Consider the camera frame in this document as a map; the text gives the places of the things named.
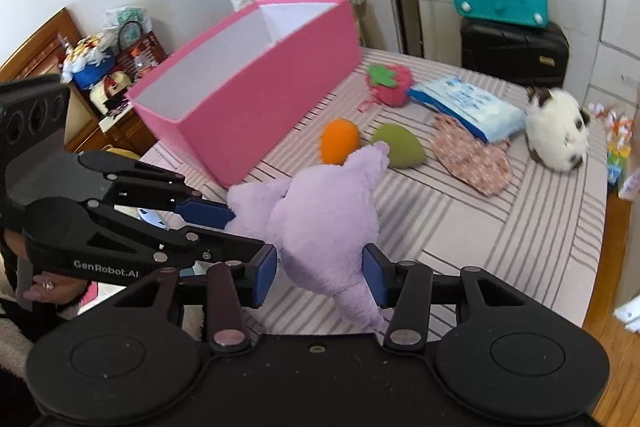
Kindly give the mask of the person's left hand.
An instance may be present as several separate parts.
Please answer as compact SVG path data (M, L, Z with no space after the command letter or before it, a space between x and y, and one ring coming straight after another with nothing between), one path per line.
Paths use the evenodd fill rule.
M37 274L32 285L24 291L23 298L36 303L52 303L55 306L73 305L84 297L90 283L50 272Z

